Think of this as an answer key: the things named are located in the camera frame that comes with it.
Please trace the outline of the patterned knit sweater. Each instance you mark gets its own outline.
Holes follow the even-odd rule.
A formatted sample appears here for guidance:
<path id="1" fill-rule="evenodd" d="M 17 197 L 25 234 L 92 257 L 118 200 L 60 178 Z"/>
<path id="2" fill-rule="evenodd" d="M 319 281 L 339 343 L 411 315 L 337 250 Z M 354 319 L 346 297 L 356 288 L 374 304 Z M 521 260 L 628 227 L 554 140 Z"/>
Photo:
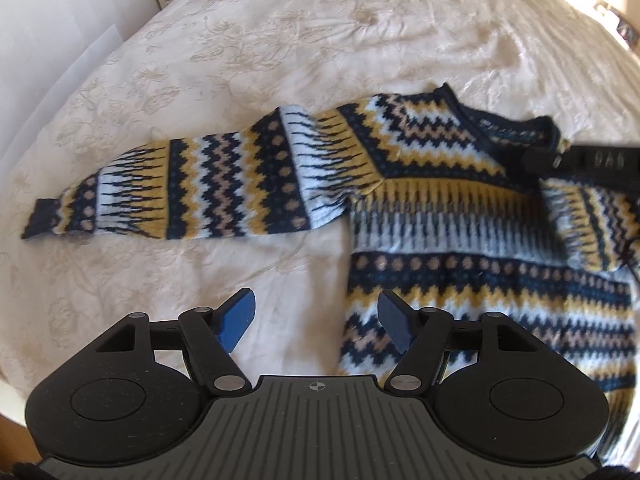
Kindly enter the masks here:
<path id="1" fill-rule="evenodd" d="M 132 148 L 52 200 L 25 238 L 113 233 L 156 240 L 288 234 L 346 218 L 352 241 L 338 368 L 385 378 L 399 361 L 375 311 L 396 292 L 474 320 L 498 310 L 593 379 L 610 462 L 638 384 L 631 277 L 639 201 L 563 177 L 547 116 L 517 122 L 441 86 L 322 113 L 276 108 L 243 130 Z M 525 155 L 548 159 L 548 177 Z"/>

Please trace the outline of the cream floral bedspread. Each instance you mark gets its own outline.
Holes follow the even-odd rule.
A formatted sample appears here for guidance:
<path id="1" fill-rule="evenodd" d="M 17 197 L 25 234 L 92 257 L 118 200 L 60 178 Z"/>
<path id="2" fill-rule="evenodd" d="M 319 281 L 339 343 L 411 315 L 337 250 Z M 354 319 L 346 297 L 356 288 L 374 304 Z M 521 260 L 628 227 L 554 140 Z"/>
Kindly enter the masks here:
<path id="1" fill-rule="evenodd" d="M 313 112 L 449 84 L 469 106 L 549 115 L 575 142 L 639 140 L 639 66 L 563 0 L 179 0 L 111 54 L 1 181 L 1 411 L 131 311 L 172 318 L 240 287 L 250 378 L 329 374 L 350 244 L 338 219 L 254 240 L 21 237 L 55 196 L 150 141 L 224 133 L 283 104 Z"/>

